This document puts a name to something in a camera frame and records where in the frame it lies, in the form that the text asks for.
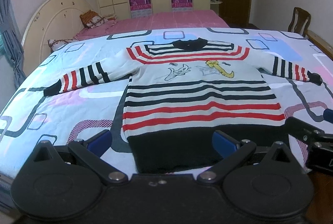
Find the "black cuff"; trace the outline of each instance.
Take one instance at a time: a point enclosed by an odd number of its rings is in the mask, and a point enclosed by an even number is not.
[[[308,77],[310,79],[310,82],[320,86],[323,82],[323,80],[321,79],[320,75],[319,74],[316,74],[316,73],[311,73],[308,71]]]
[[[46,96],[53,96],[59,94],[61,90],[61,80],[59,79],[56,84],[49,86],[48,88],[44,89],[44,97]]]

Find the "pink blanket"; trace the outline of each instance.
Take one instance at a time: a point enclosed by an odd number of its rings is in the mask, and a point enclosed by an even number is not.
[[[174,13],[157,13],[149,17],[108,21],[93,29],[81,30],[75,38],[92,38],[119,33],[173,28],[228,28],[227,23],[212,10],[194,10]]]

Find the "bed sheet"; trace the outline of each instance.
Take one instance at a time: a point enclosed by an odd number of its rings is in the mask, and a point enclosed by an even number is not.
[[[93,29],[85,28],[74,37],[87,40],[101,36],[152,29],[228,28],[227,23],[212,10],[157,13],[148,17],[108,21]]]
[[[333,109],[333,62],[298,34],[226,28],[144,30],[70,43],[52,53],[20,86],[0,114],[0,173],[14,178],[41,139],[64,145],[75,138],[88,139],[113,127],[113,142],[102,159],[125,172],[136,173],[133,156],[121,130],[122,103],[128,77],[52,97],[43,89],[74,69],[115,55],[125,47],[168,44],[198,37],[234,43],[297,62],[319,73],[324,83],[292,81],[263,74],[276,94],[285,116],[295,116],[332,133],[323,111]],[[290,137],[290,146],[304,165],[306,147]],[[203,169],[184,171],[196,176]]]

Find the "blue gripper pad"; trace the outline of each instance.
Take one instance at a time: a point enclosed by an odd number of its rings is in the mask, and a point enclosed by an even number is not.
[[[87,150],[101,157],[112,144],[112,134],[109,130],[103,130],[86,141]]]
[[[333,110],[331,110],[331,109],[325,109],[324,113],[323,113],[323,117],[324,117],[325,121],[333,123]]]
[[[212,136],[213,148],[223,157],[226,158],[229,155],[237,151],[240,146],[240,142],[234,138],[228,136],[222,131],[215,131]]]

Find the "patterned bed sheet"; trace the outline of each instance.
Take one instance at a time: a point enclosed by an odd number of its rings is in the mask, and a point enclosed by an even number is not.
[[[324,80],[321,86],[263,76],[286,117],[294,116],[333,133],[332,125],[322,116],[326,108],[333,109],[333,61],[302,36],[282,31],[227,28],[145,30],[70,43],[52,53],[0,113],[0,173],[14,178],[42,139],[50,140],[55,146],[64,145],[75,138],[86,140],[113,125],[112,145],[101,158],[131,177],[136,173],[134,158],[121,130],[123,94],[129,77],[47,98],[43,89],[65,73],[113,56],[125,47],[168,44],[198,37],[262,50],[320,74]],[[306,146],[293,137],[289,139],[292,152],[304,165]],[[181,173],[196,176],[202,170]]]

